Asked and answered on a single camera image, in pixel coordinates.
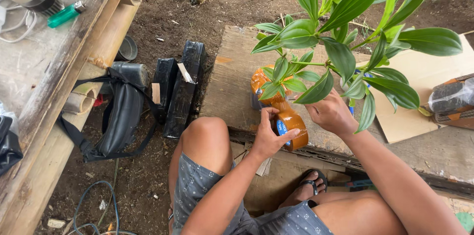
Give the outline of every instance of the person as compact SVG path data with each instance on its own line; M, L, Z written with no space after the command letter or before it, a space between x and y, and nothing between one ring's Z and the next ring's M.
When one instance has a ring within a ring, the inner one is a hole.
M333 89L323 100L306 105L313 122L338 135L364 166L378 189L324 192L317 173L279 209L251 218L243 197L260 164L294 138L298 129L277 136L262 109L250 153L234 165L228 129L222 119L201 117L181 135L171 159L170 232L173 235L265 234L467 234L453 212L405 162L367 130L353 134L358 122ZM312 184L315 182L317 195Z

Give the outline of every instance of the blue wire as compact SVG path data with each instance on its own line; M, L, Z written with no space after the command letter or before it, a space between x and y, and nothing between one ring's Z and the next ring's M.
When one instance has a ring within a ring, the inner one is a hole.
M87 224L81 225L81 226L79 226L79 227L76 225L76 217L77 217L77 213L79 212L80 204L81 204L82 201L84 200L84 197L86 196L87 192L88 192L94 185L96 185L96 184L98 184L98 183L105 183L105 184L107 184L107 186L109 186L109 188L110 188L110 191L112 191L112 197L114 198L115 216L116 216L116 218L117 218L117 229L116 229L115 234L116 234L116 235L119 235L119 231L120 231L120 229L119 229L119 211L118 211L118 209L117 209L117 201L115 200L115 192L114 192L114 189L113 189L112 185L111 185L110 183L104 181L104 180L100 180L100 181L98 181L98 182L93 183L92 185L90 185L90 186L86 189L86 191L84 191L84 193L82 194L82 196L80 197L79 204L77 205L77 207L76 207L76 212L74 213L74 219L73 219L74 230L75 230L78 234L84 235L83 233L79 232L79 229L80 229L80 228L83 228L83 227L85 227L85 226L92 226L92 227L94 228L95 232L97 232L97 234L100 235L100 232L99 232L98 227L97 227L96 225L92 224L92 223L87 223Z

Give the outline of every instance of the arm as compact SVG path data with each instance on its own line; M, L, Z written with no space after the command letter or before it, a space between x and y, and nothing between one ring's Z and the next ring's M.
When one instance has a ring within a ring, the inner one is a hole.
M270 125L274 113L278 110L273 107L262 109L262 120L250 153L199 201L186 221L182 235L222 234L239 208L258 167L298 135L299 129L292 129L285 135L276 136Z
M347 144L409 234L466 234L453 212L404 161L367 130L353 134L359 123L334 89L306 108L313 122Z

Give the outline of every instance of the packing tape strip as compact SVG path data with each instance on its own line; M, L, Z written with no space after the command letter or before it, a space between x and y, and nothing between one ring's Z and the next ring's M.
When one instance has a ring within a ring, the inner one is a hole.
M280 136L292 129L300 130L296 138L283 145L288 151L293 151L308 145L308 130L298 113L291 109L280 111L280 113L275 116L275 123L276 134Z

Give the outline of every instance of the gray patterned shorts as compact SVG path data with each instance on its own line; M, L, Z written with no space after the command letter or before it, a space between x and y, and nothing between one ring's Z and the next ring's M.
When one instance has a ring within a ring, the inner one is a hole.
M179 173L176 180L173 214L173 235L179 235L191 211L204 195L223 176L196 164L184 153L179 159ZM280 208L270 214L252 218L244 208L244 202L230 221L224 235L331 235L332 232L310 207L316 206L312 200L302 201L292 206Z

